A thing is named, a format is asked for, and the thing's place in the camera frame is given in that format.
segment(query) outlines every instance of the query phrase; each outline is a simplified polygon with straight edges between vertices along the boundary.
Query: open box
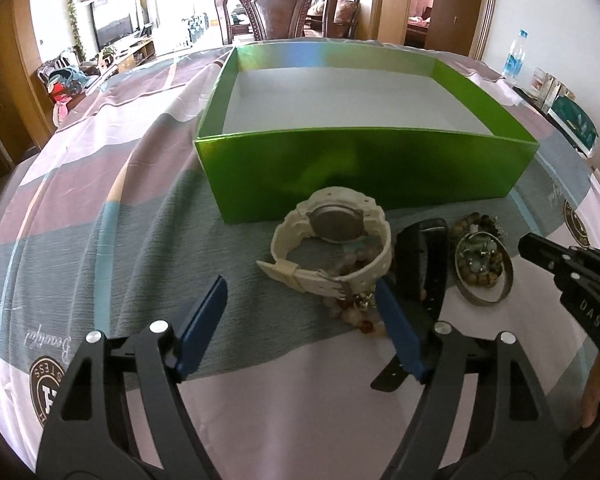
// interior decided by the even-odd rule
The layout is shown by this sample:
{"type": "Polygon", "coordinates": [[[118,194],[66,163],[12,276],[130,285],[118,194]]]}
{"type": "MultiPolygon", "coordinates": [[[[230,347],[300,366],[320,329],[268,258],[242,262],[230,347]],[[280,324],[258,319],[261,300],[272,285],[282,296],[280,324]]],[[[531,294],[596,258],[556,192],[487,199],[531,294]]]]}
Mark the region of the open box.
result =
{"type": "Polygon", "coordinates": [[[327,186],[385,209],[502,197],[538,149],[443,62],[331,41],[234,48],[195,143],[229,223],[282,219],[327,186]]]}

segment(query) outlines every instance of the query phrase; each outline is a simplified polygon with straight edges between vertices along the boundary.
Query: dining chair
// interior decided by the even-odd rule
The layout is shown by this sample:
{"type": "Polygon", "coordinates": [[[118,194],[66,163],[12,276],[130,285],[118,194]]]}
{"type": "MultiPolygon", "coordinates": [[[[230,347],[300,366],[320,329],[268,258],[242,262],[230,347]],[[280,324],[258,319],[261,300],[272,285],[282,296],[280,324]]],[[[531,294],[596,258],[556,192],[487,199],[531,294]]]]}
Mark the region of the dining chair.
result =
{"type": "MultiPolygon", "coordinates": [[[[232,44],[232,30],[227,9],[228,0],[216,0],[218,20],[222,32],[222,43],[232,44]]],[[[326,0],[323,12],[322,33],[325,38],[333,37],[333,19],[338,0],[326,0]]],[[[240,0],[253,30],[254,41],[286,40],[302,36],[311,0],[240,0]]]]}
{"type": "MultiPolygon", "coordinates": [[[[324,0],[312,0],[309,7],[304,35],[308,38],[322,38],[322,6],[324,0]]],[[[338,0],[334,16],[332,38],[353,40],[358,28],[360,0],[338,0]]]]}

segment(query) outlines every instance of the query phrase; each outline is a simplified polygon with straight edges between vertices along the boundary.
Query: black watch strap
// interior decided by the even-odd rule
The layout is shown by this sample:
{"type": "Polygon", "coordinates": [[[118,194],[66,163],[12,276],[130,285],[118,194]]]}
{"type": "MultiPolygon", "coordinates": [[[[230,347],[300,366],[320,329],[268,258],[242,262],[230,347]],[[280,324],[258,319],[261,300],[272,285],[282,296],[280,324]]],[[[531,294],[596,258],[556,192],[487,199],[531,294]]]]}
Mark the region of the black watch strap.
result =
{"type": "MultiPolygon", "coordinates": [[[[448,270],[449,236],[446,221],[431,218],[403,229],[396,238],[394,255],[397,290],[407,300],[421,303],[433,321],[438,320],[445,301],[448,270]]],[[[408,375],[395,355],[372,381],[371,387],[380,392],[394,392],[408,375]]]]}

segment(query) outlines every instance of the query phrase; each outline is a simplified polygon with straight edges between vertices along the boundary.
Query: ivy vine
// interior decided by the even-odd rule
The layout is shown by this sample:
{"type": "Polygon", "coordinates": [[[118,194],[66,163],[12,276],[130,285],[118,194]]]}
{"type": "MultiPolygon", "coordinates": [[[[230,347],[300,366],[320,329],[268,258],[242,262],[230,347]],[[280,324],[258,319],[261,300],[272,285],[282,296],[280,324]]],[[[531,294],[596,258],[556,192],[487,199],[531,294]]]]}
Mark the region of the ivy vine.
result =
{"type": "Polygon", "coordinates": [[[78,28],[78,18],[75,15],[75,2],[74,0],[66,0],[67,7],[69,9],[69,22],[71,23],[71,31],[74,35],[75,49],[80,59],[86,59],[84,55],[84,46],[80,39],[80,29],[78,28]]]}

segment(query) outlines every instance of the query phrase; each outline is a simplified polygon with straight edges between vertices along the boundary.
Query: metal bangle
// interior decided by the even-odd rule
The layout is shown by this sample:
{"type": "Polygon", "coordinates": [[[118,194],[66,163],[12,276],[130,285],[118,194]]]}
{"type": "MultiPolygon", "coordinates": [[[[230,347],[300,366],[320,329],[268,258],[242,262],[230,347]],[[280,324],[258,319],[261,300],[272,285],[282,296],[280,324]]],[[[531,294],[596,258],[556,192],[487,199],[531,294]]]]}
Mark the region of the metal bangle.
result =
{"type": "Polygon", "coordinates": [[[484,231],[478,231],[477,233],[469,233],[460,239],[458,245],[456,246],[456,250],[454,251],[454,271],[456,273],[456,285],[458,286],[458,290],[460,294],[464,296],[464,298],[471,304],[476,306],[494,306],[504,300],[509,293],[511,292],[511,287],[513,286],[513,264],[511,263],[511,258],[509,257],[509,253],[504,248],[504,245],[500,240],[498,240],[495,236],[490,233],[484,231]],[[466,286],[464,280],[460,276],[460,270],[458,269],[458,249],[462,242],[469,241],[472,237],[476,235],[488,236],[492,240],[496,242],[500,253],[502,254],[502,267],[504,268],[504,272],[506,273],[504,288],[502,289],[502,293],[500,297],[496,301],[488,301],[480,298],[480,296],[476,296],[472,293],[469,288],[466,286]]]}

